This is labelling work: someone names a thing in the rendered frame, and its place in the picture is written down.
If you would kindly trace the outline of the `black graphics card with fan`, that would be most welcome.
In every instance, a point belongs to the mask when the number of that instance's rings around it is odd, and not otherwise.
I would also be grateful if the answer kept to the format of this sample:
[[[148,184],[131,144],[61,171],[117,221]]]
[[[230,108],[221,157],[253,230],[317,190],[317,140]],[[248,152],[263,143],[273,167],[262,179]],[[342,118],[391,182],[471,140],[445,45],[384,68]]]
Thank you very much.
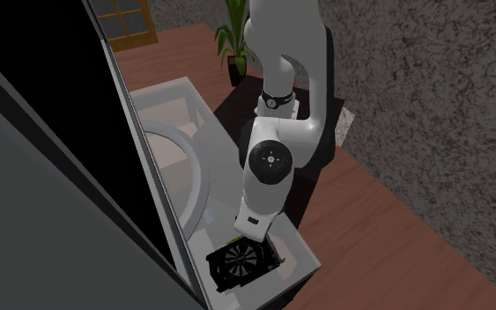
[[[277,269],[265,239],[254,241],[244,236],[232,240],[206,255],[217,292],[245,286]]]

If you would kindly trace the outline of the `dark robot stand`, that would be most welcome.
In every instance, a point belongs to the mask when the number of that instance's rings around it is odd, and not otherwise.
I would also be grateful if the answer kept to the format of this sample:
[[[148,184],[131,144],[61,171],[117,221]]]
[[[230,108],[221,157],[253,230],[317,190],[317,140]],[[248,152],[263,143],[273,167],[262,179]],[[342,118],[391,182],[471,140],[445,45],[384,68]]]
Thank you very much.
[[[244,126],[255,118],[255,108],[262,88],[261,78],[246,76],[214,112],[238,146],[241,167],[244,167],[249,138],[249,133]],[[321,170],[335,157],[335,125],[331,127],[330,135],[332,139],[329,140],[327,150],[324,152],[327,160],[325,164],[294,170],[292,187],[285,201],[284,212],[296,228],[300,226]]]

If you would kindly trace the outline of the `green potted plant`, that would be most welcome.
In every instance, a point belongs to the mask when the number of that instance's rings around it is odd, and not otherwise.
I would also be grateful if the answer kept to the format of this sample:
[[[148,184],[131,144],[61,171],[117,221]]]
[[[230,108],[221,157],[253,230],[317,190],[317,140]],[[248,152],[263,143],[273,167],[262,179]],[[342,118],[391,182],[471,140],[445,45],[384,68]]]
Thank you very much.
[[[220,26],[214,35],[218,43],[220,66],[227,62],[232,87],[236,87],[247,75],[248,58],[255,58],[246,50],[244,28],[250,18],[247,0],[224,0],[230,25]]]

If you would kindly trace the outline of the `large black flat screen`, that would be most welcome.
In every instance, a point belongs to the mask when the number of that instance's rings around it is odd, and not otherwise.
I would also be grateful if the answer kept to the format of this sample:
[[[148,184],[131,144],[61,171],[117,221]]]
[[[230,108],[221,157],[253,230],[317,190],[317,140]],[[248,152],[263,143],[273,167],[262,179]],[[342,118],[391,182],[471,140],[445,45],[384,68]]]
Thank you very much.
[[[88,0],[0,0],[0,310],[209,310]]]

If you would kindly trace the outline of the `wooden door with glass panes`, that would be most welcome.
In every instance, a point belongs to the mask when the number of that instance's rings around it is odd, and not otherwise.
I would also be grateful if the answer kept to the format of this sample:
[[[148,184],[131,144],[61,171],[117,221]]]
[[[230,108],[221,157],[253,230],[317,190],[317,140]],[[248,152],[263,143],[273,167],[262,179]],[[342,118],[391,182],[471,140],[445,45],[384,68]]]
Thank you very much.
[[[114,52],[158,42],[147,0],[89,0]]]

